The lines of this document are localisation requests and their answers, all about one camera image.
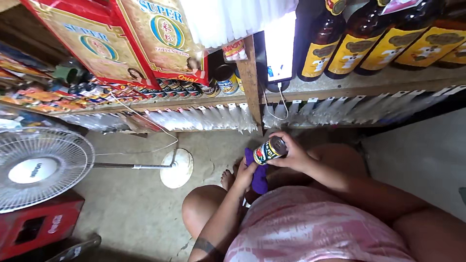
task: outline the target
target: purple cloth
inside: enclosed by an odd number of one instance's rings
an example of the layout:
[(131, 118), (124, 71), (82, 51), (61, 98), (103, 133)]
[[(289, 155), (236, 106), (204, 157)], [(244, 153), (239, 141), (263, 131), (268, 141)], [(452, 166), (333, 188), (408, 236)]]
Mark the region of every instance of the purple cloth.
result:
[[(254, 162), (254, 154), (253, 151), (249, 148), (244, 149), (244, 155), (246, 156), (246, 165), (249, 166), (251, 163)], [(254, 172), (253, 181), (251, 182), (251, 186), (253, 190), (258, 194), (265, 194), (268, 191), (268, 184), (266, 178), (266, 171), (268, 165), (259, 165)]]

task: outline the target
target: fan pole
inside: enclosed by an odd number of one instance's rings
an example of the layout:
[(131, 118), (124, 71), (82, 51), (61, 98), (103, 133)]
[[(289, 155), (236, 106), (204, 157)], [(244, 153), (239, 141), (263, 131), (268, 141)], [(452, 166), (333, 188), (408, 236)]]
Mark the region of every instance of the fan pole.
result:
[(131, 169), (167, 169), (176, 167), (177, 163), (172, 162), (170, 165), (134, 165), (134, 164), (114, 164), (114, 163), (94, 163), (94, 167), (115, 167)]

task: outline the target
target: brown glass bottle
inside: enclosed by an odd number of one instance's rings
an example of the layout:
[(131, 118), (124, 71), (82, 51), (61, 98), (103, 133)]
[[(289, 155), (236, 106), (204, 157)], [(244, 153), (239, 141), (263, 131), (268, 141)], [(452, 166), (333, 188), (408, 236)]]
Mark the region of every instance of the brown glass bottle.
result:
[(414, 42), (442, 14), (445, 0), (423, 0), (417, 6), (393, 14), (394, 28), (387, 30), (354, 72), (372, 76)]
[(466, 41), (466, 20), (457, 6), (449, 7), (393, 62), (404, 70), (422, 70)]
[[(444, 17), (446, 20), (454, 20), (456, 22), (466, 23), (466, 3), (461, 3), (448, 7), (445, 10)], [(453, 49), (440, 60), (434, 63), (435, 66), (441, 68), (460, 68), (466, 65), (466, 42)]]
[(306, 82), (319, 79), (345, 30), (342, 12), (346, 0), (325, 1), (325, 5), (326, 9), (312, 22), (306, 35), (304, 45), (308, 48), (300, 55), (297, 75)]
[(381, 15), (389, 2), (370, 0), (350, 16), (345, 33), (324, 71), (326, 76), (332, 79), (345, 78), (361, 62), (391, 24), (391, 14)]

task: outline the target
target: concrete floor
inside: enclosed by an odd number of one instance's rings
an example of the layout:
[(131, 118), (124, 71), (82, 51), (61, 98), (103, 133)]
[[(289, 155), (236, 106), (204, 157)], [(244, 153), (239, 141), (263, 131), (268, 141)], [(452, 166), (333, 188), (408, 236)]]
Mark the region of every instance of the concrete floor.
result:
[[(325, 130), (306, 134), (308, 145), (329, 141)], [(259, 134), (237, 131), (177, 133), (179, 142), (155, 153), (97, 156), (97, 162), (159, 164), (171, 150), (184, 148), (194, 158), (190, 180), (182, 187), (164, 186), (157, 170), (94, 168), (74, 189), (85, 199), (74, 236), (97, 232), (103, 239), (105, 257), (97, 261), (186, 261), (194, 240), (181, 219), (181, 203), (194, 188), (220, 185), (225, 169), (232, 168), (245, 147), (265, 140)], [(140, 138), (128, 134), (90, 132), (96, 153), (147, 152), (172, 141), (164, 133)]]

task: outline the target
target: pink shirt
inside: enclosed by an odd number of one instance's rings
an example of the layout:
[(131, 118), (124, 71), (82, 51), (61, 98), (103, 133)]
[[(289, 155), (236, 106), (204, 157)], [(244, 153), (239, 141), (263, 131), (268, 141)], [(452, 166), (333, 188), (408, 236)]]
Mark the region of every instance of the pink shirt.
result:
[(285, 186), (249, 208), (226, 262), (341, 258), (413, 262), (401, 237), (373, 215), (318, 189)]

